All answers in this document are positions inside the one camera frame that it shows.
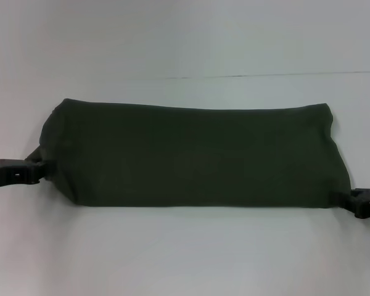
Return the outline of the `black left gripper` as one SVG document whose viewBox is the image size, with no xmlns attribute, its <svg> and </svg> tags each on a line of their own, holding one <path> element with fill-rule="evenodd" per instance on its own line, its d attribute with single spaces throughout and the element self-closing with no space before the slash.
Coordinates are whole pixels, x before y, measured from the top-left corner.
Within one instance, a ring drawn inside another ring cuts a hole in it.
<svg viewBox="0 0 370 296">
<path fill-rule="evenodd" d="M 0 159 L 0 187 L 27 184 L 35 185 L 46 176 L 46 163 L 31 160 Z"/>
</svg>

